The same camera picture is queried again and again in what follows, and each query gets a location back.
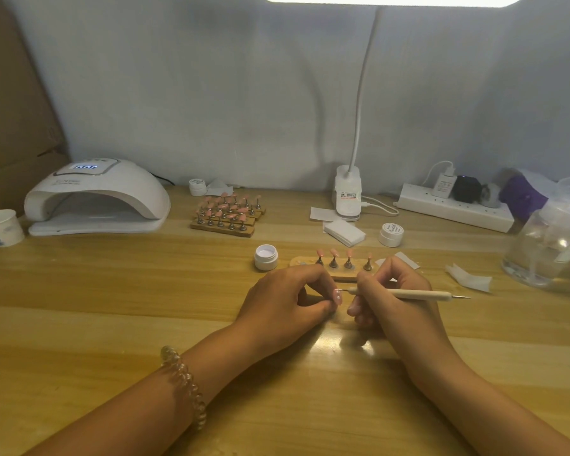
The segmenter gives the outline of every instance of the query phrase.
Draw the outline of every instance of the wooden handle of dotting tool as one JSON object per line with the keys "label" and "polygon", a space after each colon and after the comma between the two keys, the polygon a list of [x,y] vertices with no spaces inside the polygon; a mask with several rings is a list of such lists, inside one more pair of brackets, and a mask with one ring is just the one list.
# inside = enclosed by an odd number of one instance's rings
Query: wooden handle of dotting tool
{"label": "wooden handle of dotting tool", "polygon": [[[348,291],[350,294],[358,294],[357,287],[350,288]],[[415,299],[422,301],[451,301],[452,293],[447,291],[421,291],[417,289],[391,289],[387,288],[387,291],[399,299]]]}

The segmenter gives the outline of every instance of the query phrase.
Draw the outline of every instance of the clear plastic bottle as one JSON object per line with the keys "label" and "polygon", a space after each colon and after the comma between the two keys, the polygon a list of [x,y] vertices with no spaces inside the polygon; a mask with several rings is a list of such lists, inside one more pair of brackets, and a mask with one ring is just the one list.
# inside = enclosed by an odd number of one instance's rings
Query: clear plastic bottle
{"label": "clear plastic bottle", "polygon": [[549,285],[570,262],[570,177],[535,211],[505,255],[504,271],[535,287]]}

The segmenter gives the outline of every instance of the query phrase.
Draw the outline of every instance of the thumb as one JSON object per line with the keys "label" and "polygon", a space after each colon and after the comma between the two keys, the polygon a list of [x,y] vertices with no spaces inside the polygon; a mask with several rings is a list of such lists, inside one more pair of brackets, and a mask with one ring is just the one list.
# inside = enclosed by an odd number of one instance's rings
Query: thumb
{"label": "thumb", "polygon": [[383,287],[376,277],[369,272],[359,272],[357,275],[358,293],[365,298],[367,304],[378,318],[386,317],[387,312],[399,302],[395,296]]}
{"label": "thumb", "polygon": [[317,302],[312,306],[299,307],[298,309],[301,312],[302,323],[308,331],[334,313],[335,303],[333,301],[325,300]]}

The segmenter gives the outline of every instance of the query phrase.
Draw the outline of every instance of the brown cardboard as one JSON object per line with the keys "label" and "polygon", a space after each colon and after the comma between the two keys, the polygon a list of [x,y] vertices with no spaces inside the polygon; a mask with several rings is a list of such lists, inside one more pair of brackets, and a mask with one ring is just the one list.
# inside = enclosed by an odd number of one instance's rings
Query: brown cardboard
{"label": "brown cardboard", "polygon": [[68,157],[47,153],[30,157],[0,169],[0,210],[12,209],[23,214],[25,195],[46,176],[68,163]]}
{"label": "brown cardboard", "polygon": [[63,143],[60,125],[15,21],[0,1],[0,168]]}

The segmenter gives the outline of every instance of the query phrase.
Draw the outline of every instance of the purple object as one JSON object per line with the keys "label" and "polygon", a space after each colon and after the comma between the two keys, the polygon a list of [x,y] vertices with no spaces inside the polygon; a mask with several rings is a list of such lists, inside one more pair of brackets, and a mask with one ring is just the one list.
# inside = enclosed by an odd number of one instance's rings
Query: purple object
{"label": "purple object", "polygon": [[500,201],[507,203],[514,217],[526,222],[532,213],[541,209],[548,198],[538,193],[522,175],[509,179],[500,191]]}

